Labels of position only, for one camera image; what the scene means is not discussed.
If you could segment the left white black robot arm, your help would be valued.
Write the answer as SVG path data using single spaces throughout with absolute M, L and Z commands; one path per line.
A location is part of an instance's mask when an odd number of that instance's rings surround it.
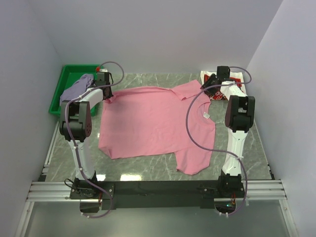
M 71 147 L 76 166 L 75 180 L 72 192 L 78 197 L 94 198 L 97 195 L 111 194 L 106 191 L 97 180 L 89 154 L 88 140 L 92 132 L 91 108 L 98 103 L 113 97 L 111 85 L 114 83 L 111 73 L 97 68 L 96 77 L 84 75 L 87 84 L 80 80 L 70 90 L 71 96 L 61 101 L 59 122 L 60 134 Z

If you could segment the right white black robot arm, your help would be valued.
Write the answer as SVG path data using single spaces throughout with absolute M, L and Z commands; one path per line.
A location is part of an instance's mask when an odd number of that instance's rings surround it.
M 228 129 L 226 158 L 218 178 L 220 197 L 237 198 L 246 194 L 242 175 L 245 174 L 243 148 L 250 128 L 254 124 L 255 98 L 242 91 L 243 81 L 231 76 L 231 68 L 218 66 L 217 71 L 204 81 L 202 89 L 209 96 L 222 94 L 228 100 L 225 126 Z

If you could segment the pink t-shirt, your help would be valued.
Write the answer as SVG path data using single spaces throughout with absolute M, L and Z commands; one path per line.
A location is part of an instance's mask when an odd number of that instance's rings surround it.
M 173 153 L 179 171 L 199 173 L 210 165 L 216 132 L 200 88 L 193 80 L 115 92 L 103 102 L 99 149 L 111 159 Z

